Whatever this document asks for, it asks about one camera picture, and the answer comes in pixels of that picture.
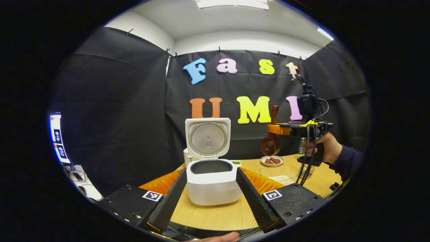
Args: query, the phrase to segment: white wall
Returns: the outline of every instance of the white wall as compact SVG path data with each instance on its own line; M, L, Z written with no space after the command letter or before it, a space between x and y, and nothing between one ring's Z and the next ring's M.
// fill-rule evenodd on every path
M131 34L146 39L163 50L171 49L175 44L173 38L163 29L135 12L125 12L111 20L105 27L116 28L126 32L133 28L133 31L130 32Z
M288 37L258 31L221 31L196 35L175 42L171 53L178 55L218 50L257 50L278 53L299 58L309 57L323 46L315 46L308 42Z

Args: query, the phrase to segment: wooden ladle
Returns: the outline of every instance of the wooden ladle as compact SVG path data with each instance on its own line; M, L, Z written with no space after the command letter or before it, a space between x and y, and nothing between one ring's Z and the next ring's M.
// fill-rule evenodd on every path
M278 115L278 110L279 105L272 106L272 113L270 115L272 117L271 124L276 123L276 116ZM276 155L279 152L280 146L281 145L279 143L278 136L276 136L275 133L269 132L269 134L267 134L266 137L264 137L264 139L261 141L260 148L261 152L263 152L264 155L272 156Z

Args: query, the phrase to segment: ceiling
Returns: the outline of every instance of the ceiling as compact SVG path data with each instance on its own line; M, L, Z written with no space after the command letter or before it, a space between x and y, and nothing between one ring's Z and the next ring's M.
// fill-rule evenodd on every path
M218 6L200 9L194 0L151 0L131 11L162 28L174 40L218 31L264 31L322 46L330 40L317 31L301 12L278 0L267 1L269 10Z

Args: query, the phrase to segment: dark sleeve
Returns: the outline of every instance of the dark sleeve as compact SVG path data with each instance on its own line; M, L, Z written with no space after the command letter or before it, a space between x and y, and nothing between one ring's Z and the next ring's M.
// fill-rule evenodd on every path
M335 173L339 173L344 182L359 166L362 158L361 151L342 145L342 151L336 162L329 166Z

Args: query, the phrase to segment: white rice cooker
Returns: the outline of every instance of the white rice cooker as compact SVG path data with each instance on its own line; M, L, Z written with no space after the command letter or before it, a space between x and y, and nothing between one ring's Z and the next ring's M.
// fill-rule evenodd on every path
M189 118L185 120L187 149L198 160L187 166L187 191L197 205L220 205L240 199L236 182L237 166L218 159L230 147L229 118Z

